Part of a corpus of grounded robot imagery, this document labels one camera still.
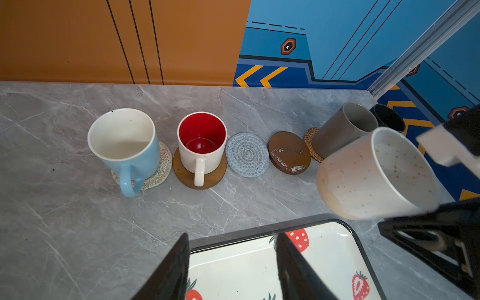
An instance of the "white tray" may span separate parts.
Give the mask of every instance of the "white tray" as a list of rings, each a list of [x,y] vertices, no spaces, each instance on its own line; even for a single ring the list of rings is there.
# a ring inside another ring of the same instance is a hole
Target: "white tray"
[[[358,238],[344,222],[329,220],[287,235],[339,300],[384,299]],[[282,300],[272,237],[191,254],[187,300]]]

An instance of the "white speckled cup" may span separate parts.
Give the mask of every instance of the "white speckled cup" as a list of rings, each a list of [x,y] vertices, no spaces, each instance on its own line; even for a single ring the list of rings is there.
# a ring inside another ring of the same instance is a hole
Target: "white speckled cup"
[[[404,135],[387,127],[324,160],[317,188],[331,210],[353,220],[420,215],[439,205],[438,180],[427,160]]]

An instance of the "strawberry illustration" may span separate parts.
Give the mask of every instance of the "strawberry illustration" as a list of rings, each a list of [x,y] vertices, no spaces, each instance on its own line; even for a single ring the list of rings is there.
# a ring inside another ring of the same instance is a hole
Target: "strawberry illustration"
[[[353,299],[362,300],[368,296],[370,286],[368,285],[367,277],[361,271],[356,273],[352,278]]]
[[[202,296],[200,296],[200,293],[193,289],[195,283],[197,283],[197,279],[190,284],[190,278],[188,278],[187,295],[185,295],[185,300],[203,300]]]
[[[305,249],[307,249],[309,245],[309,239],[305,229],[289,231],[289,232],[285,232],[285,234],[290,238],[290,240],[293,242],[295,247],[297,247],[300,253],[304,252]],[[274,236],[272,236],[272,238],[269,241],[269,243],[274,242],[273,247],[275,248],[275,251],[276,251],[277,238],[278,238],[278,235],[275,234]]]
[[[273,298],[272,296],[270,296],[270,292],[268,293],[268,300],[275,300],[275,294],[273,294]]]

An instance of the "mug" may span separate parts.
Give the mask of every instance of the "mug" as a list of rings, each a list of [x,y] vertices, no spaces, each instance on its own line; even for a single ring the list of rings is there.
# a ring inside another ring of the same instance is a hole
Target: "mug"
[[[120,174],[125,197],[133,197],[160,161],[160,147],[152,119],[133,108],[109,111],[93,122],[88,146],[112,171]]]
[[[317,172],[317,189],[331,210],[352,220],[433,212],[440,198],[438,180],[423,154],[388,127],[325,159]]]
[[[404,132],[407,128],[403,118],[387,105],[375,104],[370,111],[377,119],[379,127],[390,127],[399,133]]]
[[[205,174],[222,160],[227,143],[225,123],[212,113],[197,111],[182,119],[177,138],[181,163],[195,174],[195,186],[203,186]]]
[[[323,158],[378,127],[375,116],[360,104],[347,102],[312,137],[312,147]]]

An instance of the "gray marble countertop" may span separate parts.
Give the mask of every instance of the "gray marble countertop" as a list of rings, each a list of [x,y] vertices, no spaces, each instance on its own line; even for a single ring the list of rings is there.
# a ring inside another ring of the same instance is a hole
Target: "gray marble countertop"
[[[333,215],[318,195],[314,160],[298,176],[272,164],[253,179],[228,169],[205,191],[171,172],[160,186],[125,198],[86,142],[103,113],[146,112],[174,152],[177,125],[194,111],[218,115],[229,136],[253,132],[267,142],[282,130],[303,136],[346,101],[375,104],[367,91],[0,83],[0,298],[127,300],[183,232],[193,240]],[[469,299],[381,237],[378,220],[347,222],[389,300]]]

